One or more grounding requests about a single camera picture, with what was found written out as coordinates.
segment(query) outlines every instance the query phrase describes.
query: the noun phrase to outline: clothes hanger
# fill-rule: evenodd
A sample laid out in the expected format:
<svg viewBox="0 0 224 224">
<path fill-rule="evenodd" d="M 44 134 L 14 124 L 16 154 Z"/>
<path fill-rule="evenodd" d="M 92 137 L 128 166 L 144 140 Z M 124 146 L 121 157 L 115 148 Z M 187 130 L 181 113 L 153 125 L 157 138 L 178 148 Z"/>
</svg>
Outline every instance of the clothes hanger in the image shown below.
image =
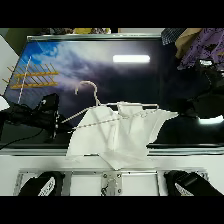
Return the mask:
<svg viewBox="0 0 224 224">
<path fill-rule="evenodd" d="M 93 106 L 93 107 L 88 107 L 74 115 L 72 115 L 71 117 L 65 119 L 64 121 L 62 121 L 61 123 L 65 123 L 67 121 L 70 121 L 71 119 L 81 115 L 82 113 L 88 111 L 89 109 L 94 109 L 98 106 L 119 106 L 119 105 L 123 105 L 123 106 L 142 106 L 142 107 L 156 107 L 155 110 L 151 111 L 150 113 L 154 113 L 156 112 L 158 109 L 159 109 L 159 105 L 158 104 L 141 104 L 141 103 L 128 103 L 128 102 L 117 102 L 117 103 L 106 103 L 106 104 L 101 104 L 99 99 L 97 98 L 97 86 L 95 83 L 91 82 L 91 81 L 81 81 L 78 85 L 78 87 L 75 89 L 75 94 L 77 95 L 78 94 L 78 88 L 80 86 L 80 84 L 89 84 L 91 86 L 94 87 L 94 98 L 95 98 L 95 101 L 96 101 L 96 106 Z M 103 124 L 103 123 L 107 123 L 107 122 L 112 122 L 112 121 L 117 121 L 117 120 L 122 120 L 122 119 L 130 119 L 130 118 L 133 118 L 133 117 L 136 117 L 136 116 L 141 116 L 142 118 L 146 117 L 149 113 L 147 111 L 140 111 L 140 112 L 137 112 L 131 116 L 126 116 L 126 117 L 120 117 L 120 118 L 114 118 L 114 119 L 109 119 L 109 120 L 105 120 L 105 121 L 101 121 L 101 122 L 97 122 L 97 123 L 92 123 L 92 124 L 87 124 L 87 125 L 82 125 L 82 126 L 77 126 L 77 127 L 74 127 L 73 129 L 76 130 L 76 129 L 79 129 L 79 128 L 83 128 L 83 127 L 90 127 L 90 126 L 94 126 L 94 125 L 98 125 L 98 124 Z"/>
</svg>

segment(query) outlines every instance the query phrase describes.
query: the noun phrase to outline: plaid shirt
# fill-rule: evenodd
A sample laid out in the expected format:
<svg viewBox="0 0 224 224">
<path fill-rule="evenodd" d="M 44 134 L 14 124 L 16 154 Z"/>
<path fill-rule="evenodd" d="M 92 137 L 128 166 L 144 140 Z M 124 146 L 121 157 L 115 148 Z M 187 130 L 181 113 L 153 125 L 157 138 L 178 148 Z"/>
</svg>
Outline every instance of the plaid shirt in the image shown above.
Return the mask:
<svg viewBox="0 0 224 224">
<path fill-rule="evenodd" d="M 162 33 L 163 45 L 175 42 L 187 28 L 165 28 Z"/>
</svg>

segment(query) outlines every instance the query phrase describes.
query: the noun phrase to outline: white fabric piece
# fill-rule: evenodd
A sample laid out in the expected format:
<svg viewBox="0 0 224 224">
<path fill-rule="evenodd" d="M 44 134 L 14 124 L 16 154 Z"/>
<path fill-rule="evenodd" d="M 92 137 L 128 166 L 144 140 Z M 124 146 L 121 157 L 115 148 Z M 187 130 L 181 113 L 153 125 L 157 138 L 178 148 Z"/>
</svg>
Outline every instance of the white fabric piece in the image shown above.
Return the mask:
<svg viewBox="0 0 224 224">
<path fill-rule="evenodd" d="M 142 106 L 118 105 L 118 112 L 98 106 L 87 111 L 79 126 L 142 113 L 77 129 L 71 137 L 67 156 L 99 154 L 115 170 L 140 163 L 147 158 L 146 145 L 157 139 L 164 122 L 178 116 L 165 110 L 143 110 Z"/>
<path fill-rule="evenodd" d="M 8 109 L 10 106 L 9 104 L 7 103 L 7 101 L 2 97 L 0 96 L 0 111 L 2 110 L 6 110 Z"/>
</svg>

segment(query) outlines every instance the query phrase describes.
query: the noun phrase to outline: purple fabric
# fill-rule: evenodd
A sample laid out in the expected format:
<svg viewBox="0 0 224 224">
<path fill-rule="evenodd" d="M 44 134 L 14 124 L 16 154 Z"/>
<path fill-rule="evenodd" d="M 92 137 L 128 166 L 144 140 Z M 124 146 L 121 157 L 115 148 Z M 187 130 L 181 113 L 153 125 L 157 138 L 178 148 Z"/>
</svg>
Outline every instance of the purple fabric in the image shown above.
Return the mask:
<svg viewBox="0 0 224 224">
<path fill-rule="evenodd" d="M 184 55 L 178 70 L 194 66 L 197 59 L 212 59 L 214 63 L 224 62 L 224 28 L 204 28 Z M 217 65 L 224 68 L 224 63 Z"/>
</svg>

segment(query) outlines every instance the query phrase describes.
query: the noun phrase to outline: hanger hook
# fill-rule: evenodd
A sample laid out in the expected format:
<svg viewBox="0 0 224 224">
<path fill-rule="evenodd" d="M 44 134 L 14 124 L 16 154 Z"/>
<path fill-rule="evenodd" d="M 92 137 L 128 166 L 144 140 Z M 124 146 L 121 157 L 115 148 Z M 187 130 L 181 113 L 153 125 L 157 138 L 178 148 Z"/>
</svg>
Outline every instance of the hanger hook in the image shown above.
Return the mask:
<svg viewBox="0 0 224 224">
<path fill-rule="evenodd" d="M 94 87 L 94 98 L 95 98 L 95 100 L 96 100 L 96 106 L 99 106 L 99 105 L 101 105 L 101 103 L 100 103 L 100 101 L 98 100 L 98 98 L 97 98 L 97 86 L 96 86 L 96 84 L 95 83 L 93 83 L 93 82 L 91 82 L 91 81 L 81 81 L 79 84 L 78 84 L 78 87 L 75 89 L 75 94 L 77 95 L 78 94 L 78 90 L 79 90 L 79 86 L 81 85 L 81 84 L 89 84 L 89 85 L 91 85 L 91 86 L 93 86 Z"/>
</svg>

